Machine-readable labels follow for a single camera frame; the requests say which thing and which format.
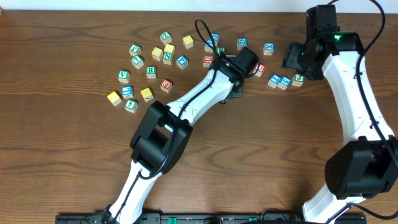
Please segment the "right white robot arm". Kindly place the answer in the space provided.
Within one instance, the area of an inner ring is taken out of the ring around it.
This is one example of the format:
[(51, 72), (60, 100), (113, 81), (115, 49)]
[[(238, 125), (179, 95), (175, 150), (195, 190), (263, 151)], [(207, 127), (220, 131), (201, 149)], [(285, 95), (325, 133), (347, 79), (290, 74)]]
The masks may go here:
[(282, 67), (326, 80), (343, 127), (343, 147), (325, 164), (325, 185), (301, 208), (305, 223), (336, 223), (352, 207), (390, 191), (397, 180), (397, 138), (386, 123), (366, 72), (365, 47), (343, 32), (333, 2), (306, 12), (304, 43), (289, 45)]

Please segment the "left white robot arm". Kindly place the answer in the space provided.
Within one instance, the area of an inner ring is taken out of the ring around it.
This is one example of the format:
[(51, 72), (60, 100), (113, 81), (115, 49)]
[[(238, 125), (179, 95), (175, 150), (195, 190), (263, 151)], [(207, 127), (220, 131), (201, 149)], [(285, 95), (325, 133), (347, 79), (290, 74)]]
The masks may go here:
[(259, 57), (247, 47), (236, 56), (221, 54), (188, 93), (166, 105), (155, 101), (148, 107), (130, 142), (127, 181), (118, 199), (105, 208), (102, 223), (134, 223), (140, 217), (156, 180), (181, 158), (193, 125), (212, 106), (235, 94), (258, 62)]

